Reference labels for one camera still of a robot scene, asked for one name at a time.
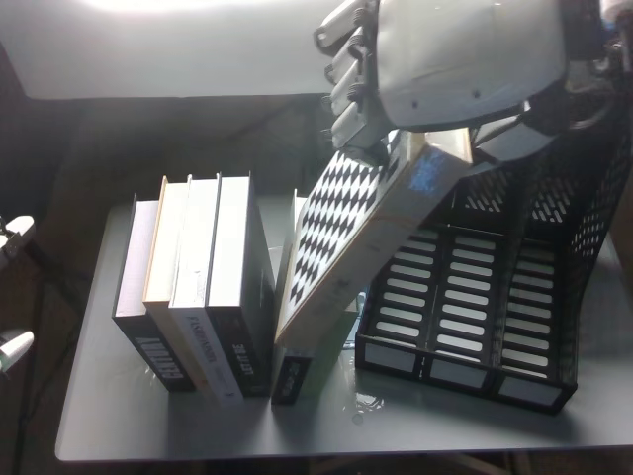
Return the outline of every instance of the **black label on book spine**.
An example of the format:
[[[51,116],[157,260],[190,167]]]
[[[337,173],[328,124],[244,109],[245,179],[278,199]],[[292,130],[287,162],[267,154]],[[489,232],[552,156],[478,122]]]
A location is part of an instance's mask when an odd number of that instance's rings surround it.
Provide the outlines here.
[[[267,396],[268,364],[257,356],[239,309],[207,309],[226,360],[244,397]]]
[[[118,317],[115,322],[167,391],[195,391],[194,383],[149,314]]]
[[[285,356],[273,388],[272,404],[295,404],[304,384],[312,358]]]

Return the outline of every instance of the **gray table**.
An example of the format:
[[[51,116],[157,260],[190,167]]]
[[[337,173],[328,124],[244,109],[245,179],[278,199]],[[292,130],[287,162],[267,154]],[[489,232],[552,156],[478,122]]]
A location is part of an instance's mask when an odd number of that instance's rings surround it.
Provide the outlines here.
[[[289,202],[262,200],[279,261]],[[343,351],[322,395],[218,410],[169,395],[111,320],[130,211],[105,229],[55,453],[61,460],[192,460],[359,452],[504,450],[633,444],[633,315],[607,241],[582,314],[579,390],[557,417],[356,372]]]

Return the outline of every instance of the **beige book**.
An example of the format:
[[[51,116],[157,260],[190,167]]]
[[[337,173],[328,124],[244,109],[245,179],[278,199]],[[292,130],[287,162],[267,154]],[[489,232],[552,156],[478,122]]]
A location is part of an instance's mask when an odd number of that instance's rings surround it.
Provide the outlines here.
[[[169,311],[188,195],[188,183],[169,183],[163,177],[142,301],[196,388],[216,402],[204,371]]]

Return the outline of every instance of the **robotic hand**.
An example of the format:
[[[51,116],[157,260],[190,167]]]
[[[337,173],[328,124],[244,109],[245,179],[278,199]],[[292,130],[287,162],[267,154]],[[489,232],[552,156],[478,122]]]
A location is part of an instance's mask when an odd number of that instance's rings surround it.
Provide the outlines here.
[[[315,31],[332,56],[334,147],[379,164],[371,151],[392,129],[468,127],[490,162],[542,149],[569,128],[570,60],[603,55],[599,4],[581,3],[345,0]],[[588,31],[594,47],[578,57],[570,45]]]

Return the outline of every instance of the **black and white checkered pattern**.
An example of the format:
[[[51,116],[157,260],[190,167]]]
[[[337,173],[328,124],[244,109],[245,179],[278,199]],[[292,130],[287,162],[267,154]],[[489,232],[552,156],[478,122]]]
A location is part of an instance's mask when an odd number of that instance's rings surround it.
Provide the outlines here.
[[[388,138],[390,163],[368,167],[338,152],[308,197],[300,222],[292,286],[286,318],[310,295],[329,265],[353,239],[389,189],[405,157],[392,153],[399,139],[394,131]]]

